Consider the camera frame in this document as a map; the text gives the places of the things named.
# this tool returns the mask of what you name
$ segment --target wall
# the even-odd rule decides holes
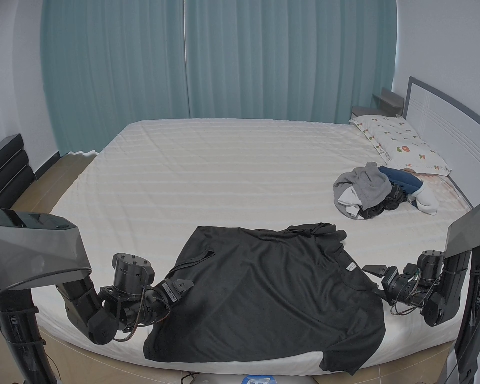
[[[33,171],[58,149],[43,92],[42,0],[0,1],[0,139],[21,133]]]
[[[392,90],[414,76],[480,113],[480,1],[397,0]]]

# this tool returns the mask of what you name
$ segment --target curtain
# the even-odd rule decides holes
[[[391,89],[395,0],[185,0],[190,116],[347,123]]]
[[[41,59],[60,154],[189,117],[182,0],[44,0]]]

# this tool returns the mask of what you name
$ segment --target pile of clothes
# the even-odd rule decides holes
[[[333,185],[334,204],[352,219],[369,219],[406,201],[435,215],[438,202],[427,183],[409,172],[377,167],[374,162],[342,173]]]

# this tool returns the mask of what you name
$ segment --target tile floor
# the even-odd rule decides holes
[[[34,181],[13,209],[49,213],[68,187],[95,155],[62,157],[38,181]],[[64,384],[180,384],[184,372],[160,370],[117,361],[58,340],[44,331],[46,351],[59,368]],[[355,375],[345,372],[316,376],[319,384],[434,384],[451,343],[414,353],[381,365],[364,368]],[[22,383],[5,341],[0,337],[1,384]]]

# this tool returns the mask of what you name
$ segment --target white patterned pillow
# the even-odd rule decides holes
[[[358,116],[350,120],[369,139],[387,166],[447,176],[451,168],[401,117]]]

